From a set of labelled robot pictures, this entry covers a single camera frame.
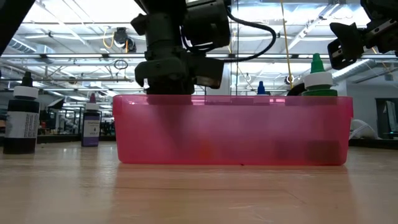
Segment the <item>translucent pink container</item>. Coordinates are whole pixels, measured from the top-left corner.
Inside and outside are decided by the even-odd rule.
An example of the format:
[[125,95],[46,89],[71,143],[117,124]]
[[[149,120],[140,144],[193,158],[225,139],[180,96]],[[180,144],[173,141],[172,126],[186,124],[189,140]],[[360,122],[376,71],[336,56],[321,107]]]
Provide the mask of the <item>translucent pink container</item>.
[[352,99],[330,96],[113,98],[128,164],[342,165]]

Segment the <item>yellow cable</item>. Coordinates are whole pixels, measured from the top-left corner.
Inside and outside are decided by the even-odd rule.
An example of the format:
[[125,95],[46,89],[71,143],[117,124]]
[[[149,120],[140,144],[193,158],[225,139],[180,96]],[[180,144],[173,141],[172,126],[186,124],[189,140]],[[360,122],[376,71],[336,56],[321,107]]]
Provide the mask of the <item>yellow cable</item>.
[[290,89],[292,89],[293,88],[293,78],[292,78],[292,71],[290,69],[289,46],[287,45],[286,21],[285,21],[285,10],[284,10],[283,0],[280,0],[280,6],[282,7],[282,18],[284,20],[285,47],[286,47],[287,68],[289,69],[289,83],[290,83]]
[[[377,52],[376,52],[376,50],[374,49],[374,47],[372,47],[372,50],[373,50],[374,54],[377,54]],[[383,66],[384,66],[384,68],[387,70],[387,72],[390,73],[390,75],[394,76],[394,75],[391,73],[390,69],[387,68],[387,65],[386,65],[384,62],[381,62],[381,63],[383,64]]]
[[111,49],[111,48],[113,47],[114,32],[112,33],[112,44],[111,44],[111,46],[108,46],[108,45],[106,44],[106,42],[105,42],[105,35],[106,35],[106,31],[107,31],[107,30],[108,30],[108,28],[105,27],[104,37],[102,38],[102,41],[103,41],[103,43],[104,43],[104,46],[105,46],[107,49]]

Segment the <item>green bottle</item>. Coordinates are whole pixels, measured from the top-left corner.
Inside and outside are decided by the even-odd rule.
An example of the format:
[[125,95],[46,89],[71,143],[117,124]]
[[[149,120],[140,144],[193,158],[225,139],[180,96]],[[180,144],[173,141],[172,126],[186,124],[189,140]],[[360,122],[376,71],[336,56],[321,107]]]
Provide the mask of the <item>green bottle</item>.
[[333,76],[323,67],[320,54],[314,54],[311,63],[311,74],[304,77],[306,91],[303,96],[338,96],[337,90],[330,89],[333,86]]

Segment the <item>blue bottle cap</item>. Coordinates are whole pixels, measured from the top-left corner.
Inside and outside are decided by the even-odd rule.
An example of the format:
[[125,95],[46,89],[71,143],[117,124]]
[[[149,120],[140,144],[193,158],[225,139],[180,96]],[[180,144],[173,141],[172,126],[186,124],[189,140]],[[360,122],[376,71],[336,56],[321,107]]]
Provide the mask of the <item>blue bottle cap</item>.
[[257,95],[265,95],[266,89],[264,88],[264,83],[262,81],[259,82],[259,87],[257,88]]

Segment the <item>wooden tabletop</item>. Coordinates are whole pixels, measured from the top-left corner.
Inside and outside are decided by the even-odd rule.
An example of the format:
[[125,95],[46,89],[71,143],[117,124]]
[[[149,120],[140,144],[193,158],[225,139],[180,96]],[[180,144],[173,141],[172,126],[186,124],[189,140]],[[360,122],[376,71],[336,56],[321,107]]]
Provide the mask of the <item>wooden tabletop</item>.
[[0,156],[0,223],[398,223],[398,151],[343,167],[136,166],[115,144]]

